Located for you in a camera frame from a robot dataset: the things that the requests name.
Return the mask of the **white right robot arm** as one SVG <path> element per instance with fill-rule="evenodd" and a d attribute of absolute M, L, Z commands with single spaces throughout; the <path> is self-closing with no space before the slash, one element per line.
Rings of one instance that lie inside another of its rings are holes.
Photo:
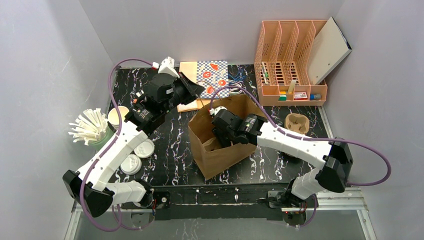
<path fill-rule="evenodd" d="M 347 144 L 319 141 L 288 129 L 282 133 L 263 116 L 250 113 L 241 118 L 223 106 L 209 110 L 209 114 L 226 142 L 272 148 L 313 165 L 313 170 L 289 184 L 291 195 L 304 200 L 323 190 L 345 191 L 353 164 Z"/>

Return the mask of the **cardboard cup carrier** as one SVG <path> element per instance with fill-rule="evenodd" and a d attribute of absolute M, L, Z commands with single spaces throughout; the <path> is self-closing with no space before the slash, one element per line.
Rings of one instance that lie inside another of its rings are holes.
<path fill-rule="evenodd" d="M 284 127 L 287 130 L 306 135 L 310 129 L 310 120 L 303 114 L 290 113 L 284 120 Z"/>

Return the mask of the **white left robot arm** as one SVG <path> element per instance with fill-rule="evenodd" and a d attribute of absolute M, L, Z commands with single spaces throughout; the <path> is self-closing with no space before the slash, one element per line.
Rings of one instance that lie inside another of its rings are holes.
<path fill-rule="evenodd" d="M 142 181 L 110 183 L 128 155 L 159 128 L 178 105 L 195 101 L 205 88 L 174 68 L 174 59 L 153 62 L 158 72 L 140 92 L 113 137 L 85 165 L 62 176 L 69 195 L 96 218 L 111 206 L 129 202 L 153 204 L 151 187 Z"/>

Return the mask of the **brown paper bag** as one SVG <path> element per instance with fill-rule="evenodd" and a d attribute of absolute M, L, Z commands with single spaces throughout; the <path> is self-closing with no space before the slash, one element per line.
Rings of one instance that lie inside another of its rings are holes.
<path fill-rule="evenodd" d="M 247 94 L 215 100 L 188 123 L 191 153 L 205 180 L 256 151 L 267 118 Z"/>

